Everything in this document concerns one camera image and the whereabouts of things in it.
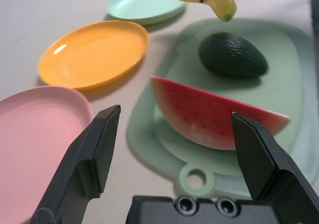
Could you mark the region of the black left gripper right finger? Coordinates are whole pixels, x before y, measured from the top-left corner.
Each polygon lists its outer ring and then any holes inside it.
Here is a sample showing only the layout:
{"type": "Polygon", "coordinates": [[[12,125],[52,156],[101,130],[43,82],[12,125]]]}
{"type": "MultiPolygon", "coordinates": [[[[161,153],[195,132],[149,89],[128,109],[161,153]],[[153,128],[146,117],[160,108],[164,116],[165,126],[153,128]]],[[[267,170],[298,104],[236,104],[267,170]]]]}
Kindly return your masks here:
{"type": "Polygon", "coordinates": [[[290,155],[260,122],[231,114],[237,160],[254,201],[284,224],[317,224],[319,198],[290,155]]]}

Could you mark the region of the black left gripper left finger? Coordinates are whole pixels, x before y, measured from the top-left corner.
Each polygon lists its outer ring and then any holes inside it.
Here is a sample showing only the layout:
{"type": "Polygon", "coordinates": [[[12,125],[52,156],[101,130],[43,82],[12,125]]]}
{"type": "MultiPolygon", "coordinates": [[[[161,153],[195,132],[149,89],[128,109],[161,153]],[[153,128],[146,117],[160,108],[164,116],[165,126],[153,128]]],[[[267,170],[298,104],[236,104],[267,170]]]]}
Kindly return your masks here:
{"type": "Polygon", "coordinates": [[[88,203],[103,193],[120,105],[100,111],[70,144],[31,218],[33,224],[80,224],[88,203]]]}

